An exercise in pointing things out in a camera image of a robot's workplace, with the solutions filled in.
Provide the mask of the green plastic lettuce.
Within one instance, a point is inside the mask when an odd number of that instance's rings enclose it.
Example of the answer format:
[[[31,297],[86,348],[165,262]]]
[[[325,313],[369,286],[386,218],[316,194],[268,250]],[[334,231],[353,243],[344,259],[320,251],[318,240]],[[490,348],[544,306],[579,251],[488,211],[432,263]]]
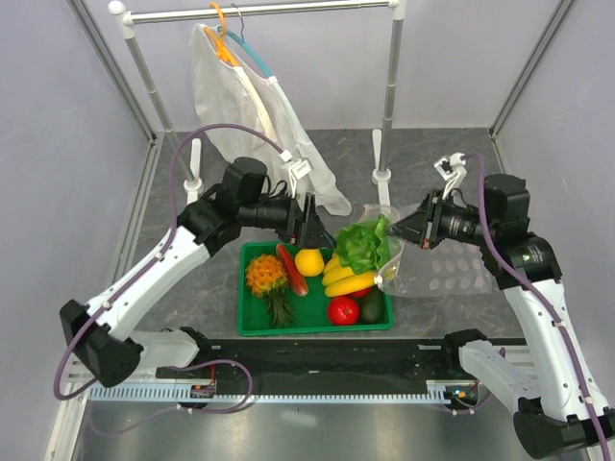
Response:
[[[375,219],[356,222],[339,231],[334,253],[342,267],[355,274],[378,272],[403,250],[402,242],[387,232],[389,218],[380,213]]]

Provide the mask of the clear dotted zip top bag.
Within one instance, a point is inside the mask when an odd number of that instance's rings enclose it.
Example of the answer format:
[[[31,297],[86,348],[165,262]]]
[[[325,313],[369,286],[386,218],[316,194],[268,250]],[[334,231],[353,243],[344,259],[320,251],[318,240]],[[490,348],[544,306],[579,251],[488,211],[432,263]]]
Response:
[[[376,285],[387,295],[470,296],[497,288],[476,246],[446,239],[433,250],[422,250],[397,237],[390,237],[388,244],[390,258],[375,275]]]

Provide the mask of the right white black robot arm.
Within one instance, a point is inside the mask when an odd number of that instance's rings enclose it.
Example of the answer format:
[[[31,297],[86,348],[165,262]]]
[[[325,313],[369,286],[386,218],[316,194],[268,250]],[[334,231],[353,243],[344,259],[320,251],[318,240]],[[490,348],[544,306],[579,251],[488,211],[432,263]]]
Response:
[[[479,247],[522,328],[536,378],[511,365],[475,329],[446,335],[442,371],[477,378],[507,408],[532,458],[597,446],[603,459],[611,459],[614,410],[580,351],[554,249],[529,230],[525,181],[508,174],[487,176],[477,206],[459,206],[434,190],[388,234],[424,250],[446,239]]]

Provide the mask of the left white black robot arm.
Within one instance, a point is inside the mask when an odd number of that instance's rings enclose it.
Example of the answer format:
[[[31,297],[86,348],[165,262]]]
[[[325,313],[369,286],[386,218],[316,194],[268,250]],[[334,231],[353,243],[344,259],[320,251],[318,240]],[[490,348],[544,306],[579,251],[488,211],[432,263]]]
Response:
[[[137,324],[178,281],[245,228],[273,230],[298,248],[332,247],[314,195],[296,197],[299,183],[311,171],[306,159],[287,162],[287,189],[268,196],[263,191],[266,166],[255,158],[237,158],[222,181],[187,205],[161,242],[119,281],[87,303],[70,300],[61,308],[69,351],[105,387],[122,383],[140,368],[180,368],[190,377],[206,374],[211,356],[194,334],[137,331]]]

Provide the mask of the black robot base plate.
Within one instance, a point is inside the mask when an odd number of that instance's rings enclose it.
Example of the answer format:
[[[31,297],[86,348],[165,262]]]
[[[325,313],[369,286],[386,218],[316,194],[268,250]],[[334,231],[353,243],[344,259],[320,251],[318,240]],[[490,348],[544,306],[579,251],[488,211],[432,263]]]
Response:
[[[256,396],[418,394],[427,382],[470,381],[441,339],[221,339],[194,360],[244,365]]]

